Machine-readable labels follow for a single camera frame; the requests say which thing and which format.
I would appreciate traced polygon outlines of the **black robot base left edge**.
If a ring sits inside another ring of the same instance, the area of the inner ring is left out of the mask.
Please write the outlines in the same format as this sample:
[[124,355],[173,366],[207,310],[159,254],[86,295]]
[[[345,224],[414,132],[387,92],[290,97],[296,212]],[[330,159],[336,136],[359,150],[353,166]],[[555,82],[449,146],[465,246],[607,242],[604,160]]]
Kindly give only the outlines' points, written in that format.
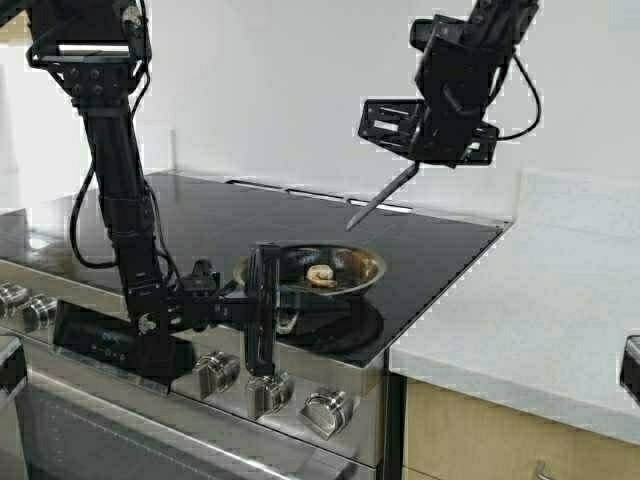
[[1,396],[9,397],[27,377],[25,353],[20,338],[1,336]]

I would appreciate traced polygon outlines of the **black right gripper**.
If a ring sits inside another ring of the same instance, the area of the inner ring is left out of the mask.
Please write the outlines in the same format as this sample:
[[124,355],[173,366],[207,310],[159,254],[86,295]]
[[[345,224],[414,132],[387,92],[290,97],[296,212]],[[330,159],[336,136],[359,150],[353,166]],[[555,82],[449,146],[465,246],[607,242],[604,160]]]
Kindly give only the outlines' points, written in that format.
[[415,75],[419,99],[368,99],[360,138],[416,163],[488,166],[498,128],[483,121],[499,70],[499,52],[469,46],[467,23],[436,15],[418,19],[410,43],[422,52]]

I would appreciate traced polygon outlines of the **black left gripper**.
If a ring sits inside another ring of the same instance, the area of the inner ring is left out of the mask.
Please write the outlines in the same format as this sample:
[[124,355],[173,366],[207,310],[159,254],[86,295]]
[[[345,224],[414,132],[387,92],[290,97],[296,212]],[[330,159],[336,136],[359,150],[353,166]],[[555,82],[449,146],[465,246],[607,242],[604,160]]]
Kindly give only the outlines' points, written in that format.
[[244,362],[252,375],[273,375],[276,316],[280,303],[280,246],[257,243],[243,284],[221,284],[221,274],[202,259],[172,293],[172,331],[201,332],[231,324],[244,332]]

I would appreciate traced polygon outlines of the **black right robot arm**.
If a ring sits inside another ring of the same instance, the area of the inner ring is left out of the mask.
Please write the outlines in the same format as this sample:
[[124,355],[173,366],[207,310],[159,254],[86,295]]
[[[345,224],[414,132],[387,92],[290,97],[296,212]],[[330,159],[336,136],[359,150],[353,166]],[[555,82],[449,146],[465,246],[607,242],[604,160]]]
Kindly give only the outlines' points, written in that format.
[[465,19],[415,20],[409,43],[421,55],[421,96],[366,100],[359,137],[416,163],[491,164],[500,133],[486,110],[538,9],[536,1],[478,1]]

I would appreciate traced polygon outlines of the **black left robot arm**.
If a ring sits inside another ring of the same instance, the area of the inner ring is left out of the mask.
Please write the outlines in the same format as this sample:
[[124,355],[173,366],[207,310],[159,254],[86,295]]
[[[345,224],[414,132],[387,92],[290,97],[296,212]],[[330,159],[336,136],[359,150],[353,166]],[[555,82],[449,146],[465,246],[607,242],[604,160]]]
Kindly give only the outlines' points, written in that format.
[[172,373],[174,332],[203,329],[228,305],[245,329],[245,363],[257,377],[275,372],[279,246],[253,248],[242,295],[226,296],[206,261],[169,281],[176,265],[156,236],[157,202],[140,161],[129,102],[149,73],[152,50],[145,6],[137,1],[28,1],[28,64],[47,71],[83,119],[91,151],[89,176],[99,187],[141,374]]

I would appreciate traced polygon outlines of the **black robot base right edge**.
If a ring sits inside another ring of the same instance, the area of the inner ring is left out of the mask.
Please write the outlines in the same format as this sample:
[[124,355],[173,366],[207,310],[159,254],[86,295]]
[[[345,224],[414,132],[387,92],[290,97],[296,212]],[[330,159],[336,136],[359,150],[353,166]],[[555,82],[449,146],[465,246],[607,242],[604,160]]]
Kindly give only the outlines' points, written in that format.
[[619,382],[635,402],[639,403],[640,385],[638,335],[629,336],[625,341]]

